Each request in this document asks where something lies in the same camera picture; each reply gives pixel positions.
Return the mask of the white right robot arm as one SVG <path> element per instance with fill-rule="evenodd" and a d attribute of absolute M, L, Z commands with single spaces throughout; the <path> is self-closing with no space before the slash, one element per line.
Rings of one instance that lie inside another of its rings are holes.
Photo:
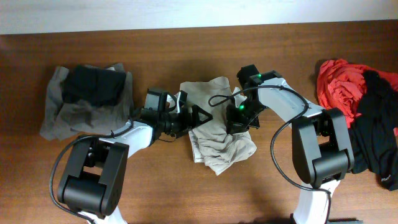
<path fill-rule="evenodd" d="M 292 161 L 302 181 L 283 178 L 300 189 L 298 205 L 290 216 L 291 223 L 328 223 L 331 198 L 354 166 L 354 155 L 343 113 L 313 104 L 293 90 L 276 71 L 259 73 L 242 68 L 237 79 L 241 91 L 230 97 L 234 101 L 226 111 L 227 132 L 243 133 L 259 128 L 259 114 L 271 109 L 284 124 L 270 143 L 274 152 L 277 136 L 286 127 L 292 132 Z"/>

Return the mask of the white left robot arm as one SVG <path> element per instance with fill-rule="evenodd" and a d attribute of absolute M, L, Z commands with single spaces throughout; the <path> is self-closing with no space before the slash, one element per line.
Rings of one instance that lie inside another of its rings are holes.
<path fill-rule="evenodd" d="M 51 170 L 50 198 L 56 207 L 88 223 L 125 223 L 118 203 L 127 160 L 161 134 L 179 138 L 213 119 L 197 105 L 139 108 L 108 135 L 81 135 L 60 152 Z"/>

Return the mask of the beige shorts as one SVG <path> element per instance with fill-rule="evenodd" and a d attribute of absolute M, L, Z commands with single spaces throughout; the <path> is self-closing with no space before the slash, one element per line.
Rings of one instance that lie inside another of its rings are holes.
<path fill-rule="evenodd" d="M 226 77 L 217 77 L 208 82 L 183 82 L 180 89 L 187 92 L 187 105 L 198 105 L 213 115 L 213 119 L 188 134 L 192 144 L 193 160 L 203 163 L 216 175 L 220 175 L 235 162 L 251 157 L 257 150 L 246 131 L 228 134 L 226 129 L 227 103 L 211 107 L 208 104 L 214 95 L 231 95 L 234 91 Z"/>

